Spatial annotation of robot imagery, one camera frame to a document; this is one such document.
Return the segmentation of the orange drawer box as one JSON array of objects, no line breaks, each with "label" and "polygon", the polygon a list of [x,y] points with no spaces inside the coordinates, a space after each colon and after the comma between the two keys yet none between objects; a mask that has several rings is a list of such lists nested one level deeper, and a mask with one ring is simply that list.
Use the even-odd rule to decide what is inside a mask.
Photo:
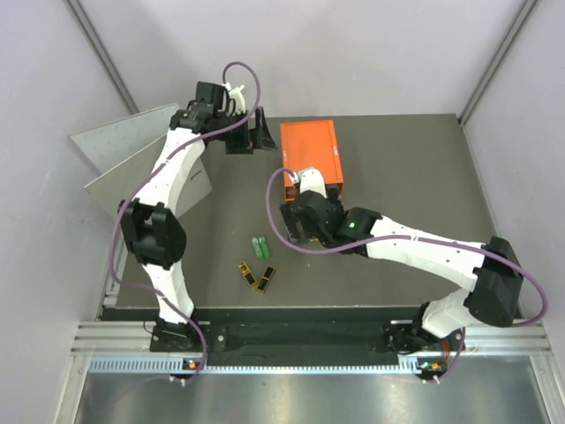
[{"label": "orange drawer box", "polygon": [[[283,167],[292,171],[317,168],[325,179],[327,195],[334,188],[341,197],[344,179],[334,121],[283,123],[280,132]],[[286,201],[294,201],[298,193],[288,175],[284,187]]]}]

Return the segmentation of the gold black compact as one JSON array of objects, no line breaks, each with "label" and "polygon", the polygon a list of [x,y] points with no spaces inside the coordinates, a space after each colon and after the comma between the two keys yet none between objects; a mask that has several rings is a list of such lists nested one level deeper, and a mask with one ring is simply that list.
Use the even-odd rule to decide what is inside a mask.
[{"label": "gold black compact", "polygon": [[250,268],[245,262],[240,262],[237,265],[240,273],[242,274],[244,280],[246,281],[247,285],[251,288],[255,288],[257,286],[257,279],[251,272]]},{"label": "gold black compact", "polygon": [[275,274],[275,269],[271,266],[267,266],[258,282],[256,289],[259,292],[265,292],[274,274]]}]

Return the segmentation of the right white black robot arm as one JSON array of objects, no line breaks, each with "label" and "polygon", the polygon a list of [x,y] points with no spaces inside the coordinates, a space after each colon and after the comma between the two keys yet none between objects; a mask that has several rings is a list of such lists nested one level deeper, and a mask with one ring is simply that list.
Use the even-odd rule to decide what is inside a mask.
[{"label": "right white black robot arm", "polygon": [[516,316],[523,276],[510,243],[464,243],[414,230],[370,209],[344,209],[336,197],[306,191],[280,207],[292,242],[318,240],[347,254],[393,261],[457,285],[440,300],[422,304],[409,324],[383,328],[389,348],[401,354],[433,349],[457,330],[483,323],[508,328]]}]

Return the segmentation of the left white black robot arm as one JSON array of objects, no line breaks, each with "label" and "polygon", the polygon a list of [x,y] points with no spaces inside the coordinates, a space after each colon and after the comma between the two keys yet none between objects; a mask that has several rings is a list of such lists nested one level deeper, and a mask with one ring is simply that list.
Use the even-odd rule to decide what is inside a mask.
[{"label": "left white black robot arm", "polygon": [[[131,201],[119,205],[125,246],[149,276],[159,303],[150,344],[153,352],[190,352],[202,346],[200,329],[190,322],[194,304],[181,263],[187,237],[177,220],[179,198],[193,166],[213,140],[224,142],[229,154],[277,149],[264,110],[247,110],[244,89],[228,82],[199,82],[194,100],[171,117],[149,181]],[[254,127],[246,122],[249,116]]]}]

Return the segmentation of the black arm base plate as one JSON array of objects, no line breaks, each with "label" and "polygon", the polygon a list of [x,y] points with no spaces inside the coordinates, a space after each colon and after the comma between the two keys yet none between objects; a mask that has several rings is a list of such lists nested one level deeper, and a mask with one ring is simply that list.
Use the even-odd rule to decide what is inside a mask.
[{"label": "black arm base plate", "polygon": [[315,348],[323,353],[351,349],[362,353],[408,354],[429,349],[451,351],[458,334],[438,338],[411,324],[384,322],[210,322],[198,330],[189,324],[158,321],[152,330],[153,352],[196,352],[207,348],[211,356],[297,353],[304,357]]}]

